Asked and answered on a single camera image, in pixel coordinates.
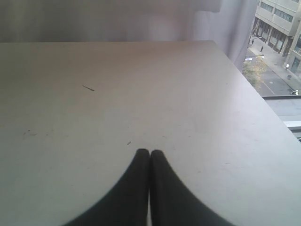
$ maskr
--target black object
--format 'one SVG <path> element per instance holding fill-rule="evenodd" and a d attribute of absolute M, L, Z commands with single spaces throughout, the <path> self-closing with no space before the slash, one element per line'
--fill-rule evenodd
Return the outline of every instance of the black object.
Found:
<path fill-rule="evenodd" d="M 198 200 L 174 173 L 162 151 L 150 156 L 153 226 L 233 226 Z"/>
<path fill-rule="evenodd" d="M 65 226 L 145 226 L 149 162 L 149 151 L 139 149 L 118 183 L 97 204 Z"/>

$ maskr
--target building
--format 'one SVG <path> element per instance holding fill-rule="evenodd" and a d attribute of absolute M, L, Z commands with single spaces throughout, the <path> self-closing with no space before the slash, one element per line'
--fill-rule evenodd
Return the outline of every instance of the building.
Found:
<path fill-rule="evenodd" d="M 289 70 L 298 77 L 301 77 L 301 24 L 297 29 L 291 49 L 285 61 L 285 65 L 289 64 Z"/>
<path fill-rule="evenodd" d="M 259 1 L 253 34 L 281 56 L 287 56 L 300 23 L 301 0 Z"/>

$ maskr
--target sidewalk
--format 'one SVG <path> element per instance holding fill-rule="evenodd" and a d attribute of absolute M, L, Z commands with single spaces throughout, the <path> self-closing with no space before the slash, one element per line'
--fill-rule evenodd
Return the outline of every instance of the sidewalk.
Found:
<path fill-rule="evenodd" d="M 301 80 L 293 74 L 291 71 L 286 70 L 283 67 L 286 57 L 281 56 L 275 52 L 271 47 L 265 44 L 260 39 L 255 39 L 254 44 L 249 47 L 249 50 L 254 53 L 254 55 L 264 54 L 264 59 L 262 61 L 276 74 L 278 75 L 286 84 L 288 84 L 292 89 L 301 90 Z"/>

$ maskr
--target scratch mark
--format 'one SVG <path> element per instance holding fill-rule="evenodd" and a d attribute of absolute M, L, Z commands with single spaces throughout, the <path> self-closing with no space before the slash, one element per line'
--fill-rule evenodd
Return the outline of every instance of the scratch mark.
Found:
<path fill-rule="evenodd" d="M 83 87 L 85 87 L 86 89 L 89 89 L 89 90 L 91 90 L 91 91 L 95 91 L 94 89 L 91 89 L 91 88 L 89 88 L 89 87 L 87 87 L 87 86 L 84 86 L 84 85 L 83 85 Z"/>

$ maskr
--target road marking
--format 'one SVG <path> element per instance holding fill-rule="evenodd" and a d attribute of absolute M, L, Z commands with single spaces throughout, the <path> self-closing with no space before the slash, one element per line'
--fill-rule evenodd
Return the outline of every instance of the road marking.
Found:
<path fill-rule="evenodd" d="M 262 83 L 275 95 L 275 93 L 268 87 L 267 84 L 265 84 L 264 82 L 262 82 Z"/>

